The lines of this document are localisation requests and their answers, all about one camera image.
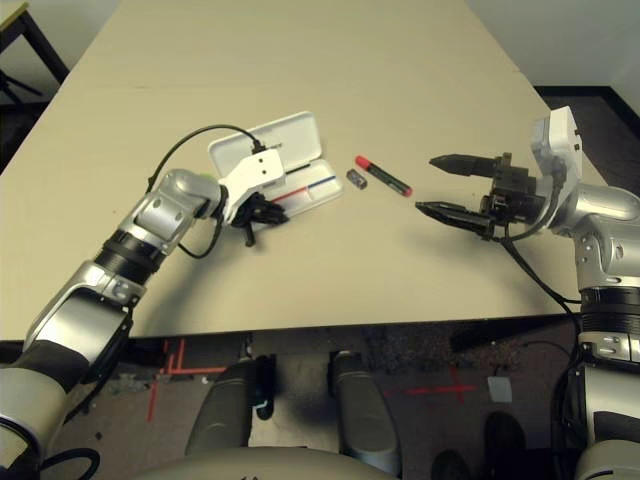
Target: red line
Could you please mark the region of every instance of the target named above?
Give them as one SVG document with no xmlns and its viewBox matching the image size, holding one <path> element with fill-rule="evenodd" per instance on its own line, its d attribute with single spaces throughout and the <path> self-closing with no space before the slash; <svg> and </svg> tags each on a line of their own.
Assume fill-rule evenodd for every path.
<svg viewBox="0 0 640 480">
<path fill-rule="evenodd" d="M 227 367 L 203 367 L 203 368 L 177 368 L 172 369 L 171 374 L 196 374 L 196 373 L 222 373 L 227 369 Z"/>
<path fill-rule="evenodd" d="M 184 357 L 184 345 L 186 341 L 184 338 L 180 339 L 180 347 L 178 349 L 178 370 L 182 368 L 182 359 Z"/>
<path fill-rule="evenodd" d="M 436 387 L 433 393 L 456 393 L 461 395 L 462 392 L 473 392 L 476 389 L 474 385 L 454 385 L 451 387 Z"/>
<path fill-rule="evenodd" d="M 271 201 L 272 202 L 279 202 L 280 200 L 284 200 L 285 198 L 290 197 L 291 195 L 295 195 L 296 193 L 304 192 L 306 189 L 307 189 L 307 187 L 299 188 L 297 190 L 294 190 L 293 192 L 289 192 L 289 193 L 285 193 L 284 195 L 280 195 L 277 198 L 272 198 Z"/>
<path fill-rule="evenodd" d="M 169 375 L 173 373 L 173 353 L 169 355 L 169 364 L 167 365 L 167 373 Z"/>
<path fill-rule="evenodd" d="M 417 387 L 417 388 L 407 388 L 404 393 L 407 395 L 426 395 L 427 393 L 433 393 L 430 388 L 427 387 Z"/>
<path fill-rule="evenodd" d="M 153 412 L 156 408 L 156 396 L 158 392 L 158 382 L 155 380 L 151 383 L 151 396 L 149 397 L 149 407 L 147 408 L 147 423 L 153 420 Z"/>
<path fill-rule="evenodd" d="M 451 378 L 453 379 L 453 384 L 455 386 L 460 386 L 460 379 L 458 378 L 458 369 L 455 367 L 455 365 L 451 365 L 449 367 L 449 373 L 451 374 Z M 462 395 L 462 392 L 456 391 L 456 398 L 458 399 L 459 403 L 464 403 L 464 397 Z"/>
</svg>

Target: white table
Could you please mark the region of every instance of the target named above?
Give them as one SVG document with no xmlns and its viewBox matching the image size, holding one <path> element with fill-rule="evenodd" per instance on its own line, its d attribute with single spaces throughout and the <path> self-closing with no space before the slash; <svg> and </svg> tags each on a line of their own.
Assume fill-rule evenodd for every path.
<svg viewBox="0 0 640 480">
<path fill-rule="evenodd" d="M 260 232 L 255 248 L 228 230 L 205 260 L 176 251 L 148 285 L 134 336 L 559 311 L 498 245 L 413 207 L 477 209 L 488 191 L 487 179 L 428 166 L 444 153 L 511 151 L 538 173 L 529 136 L 548 109 L 462 0 L 123 0 L 0 177 L 0 339 L 24 336 L 184 133 L 302 110 L 316 114 L 340 176 L 363 154 L 413 197 L 373 178 L 364 191 L 345 183 L 338 200 Z M 213 138 L 171 166 L 211 171 Z M 210 234 L 200 225 L 185 243 Z M 577 295 L 569 240 L 546 233 L 521 249 Z"/>
</svg>

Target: shoe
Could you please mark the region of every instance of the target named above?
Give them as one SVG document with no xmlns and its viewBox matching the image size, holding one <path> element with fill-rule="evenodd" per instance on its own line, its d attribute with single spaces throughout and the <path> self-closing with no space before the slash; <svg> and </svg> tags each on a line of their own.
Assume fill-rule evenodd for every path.
<svg viewBox="0 0 640 480">
<path fill-rule="evenodd" d="M 485 478 L 495 477 L 501 458 L 526 449 L 524 431 L 518 421 L 504 412 L 493 412 L 484 424 Z"/>
<path fill-rule="evenodd" d="M 471 473 L 458 452 L 445 450 L 431 465 L 431 480 L 471 480 Z"/>
</svg>

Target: wall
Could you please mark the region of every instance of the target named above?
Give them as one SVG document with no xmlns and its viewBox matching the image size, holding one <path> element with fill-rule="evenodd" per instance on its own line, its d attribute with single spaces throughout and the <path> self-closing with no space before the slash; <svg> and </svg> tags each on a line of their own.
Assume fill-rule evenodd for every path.
<svg viewBox="0 0 640 480">
<path fill-rule="evenodd" d="M 70 69 L 78 62 L 119 0 L 29 0 L 29 13 L 44 32 L 58 55 Z M 0 9 L 7 8 L 0 1 Z M 58 84 L 24 38 L 18 38 L 0 56 L 0 69 L 45 94 L 53 96 Z M 42 101 L 18 88 L 23 101 Z M 9 103 L 0 94 L 0 103 Z"/>
<path fill-rule="evenodd" d="M 640 1 L 467 0 L 534 85 L 611 85 L 640 113 Z"/>
</svg>

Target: battery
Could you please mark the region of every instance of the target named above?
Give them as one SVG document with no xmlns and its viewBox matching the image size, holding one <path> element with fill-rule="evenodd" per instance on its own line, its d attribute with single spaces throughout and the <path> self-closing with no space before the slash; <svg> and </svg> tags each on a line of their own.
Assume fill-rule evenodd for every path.
<svg viewBox="0 0 640 480">
<path fill-rule="evenodd" d="M 347 172 L 347 178 L 360 190 L 367 188 L 367 179 L 356 172 L 353 168 Z"/>
</svg>

